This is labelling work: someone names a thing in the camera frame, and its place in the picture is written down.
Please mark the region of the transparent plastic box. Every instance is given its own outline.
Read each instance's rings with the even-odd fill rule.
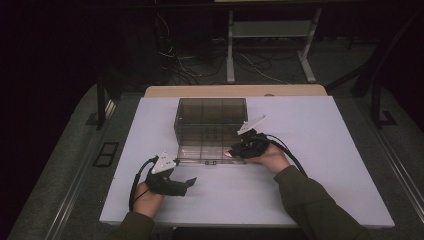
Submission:
[[[178,159],[205,164],[239,161],[225,156],[224,150],[240,141],[237,131],[247,120],[244,98],[181,98],[174,123]]]

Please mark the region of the hand-mounted device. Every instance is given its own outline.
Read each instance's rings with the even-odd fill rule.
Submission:
[[[303,175],[307,176],[300,162],[290,152],[289,148],[286,146],[286,144],[284,144],[283,141],[273,135],[256,132],[254,127],[261,123],[265,118],[266,116],[264,115],[252,121],[244,122],[241,129],[237,131],[241,137],[240,143],[233,144],[231,146],[232,149],[228,150],[225,154],[229,157],[240,157],[243,159],[259,157],[266,151],[269,144],[272,143],[280,148],[285,154],[287,154],[287,156],[289,156],[290,159],[295,163],[299,171]]]
[[[171,158],[166,154],[166,152],[163,152],[161,156],[155,156],[154,158],[149,159],[146,161],[143,166],[140,168],[138,173],[135,175],[134,182],[131,188],[131,194],[129,199],[129,209],[130,211],[133,210],[134,202],[141,197],[144,193],[142,193],[140,196],[135,196],[136,189],[138,182],[140,181],[141,173],[143,172],[144,168],[147,166],[147,164],[153,163],[154,166],[150,168],[149,172],[147,173],[147,177],[145,180],[145,183],[148,187],[147,191],[152,191],[157,194],[162,195],[168,195],[168,196],[185,196],[187,192],[187,188],[194,185],[197,178],[192,178],[190,180],[187,180],[185,183],[183,182],[176,182],[172,181],[170,179],[170,176],[172,172],[174,171],[174,168],[178,166],[179,161],[178,160],[171,160]]]

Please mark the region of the olive green sweater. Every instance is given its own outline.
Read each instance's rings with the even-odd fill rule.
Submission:
[[[306,178],[294,166],[278,173],[274,180],[287,213],[311,240],[371,239],[368,230],[340,208],[321,184]],[[129,212],[107,240],[147,240],[152,228],[152,219]]]

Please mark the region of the green sleeve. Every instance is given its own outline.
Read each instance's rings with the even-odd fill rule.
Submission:
[[[106,240],[148,240],[153,225],[151,218],[136,212],[129,212],[118,230],[109,234]]]
[[[274,180],[284,208],[309,239],[371,239],[368,230],[339,207],[321,184],[294,166],[278,173]]]

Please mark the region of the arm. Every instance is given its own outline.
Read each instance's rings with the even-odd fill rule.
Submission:
[[[148,191],[145,183],[137,186],[134,211],[127,213],[119,228],[109,234],[107,240],[148,240],[153,229],[153,217],[163,200],[163,195]]]
[[[263,155],[250,159],[277,173],[281,200],[287,213],[310,239],[371,239],[347,212],[339,207],[324,187],[290,166],[284,153],[270,145]]]

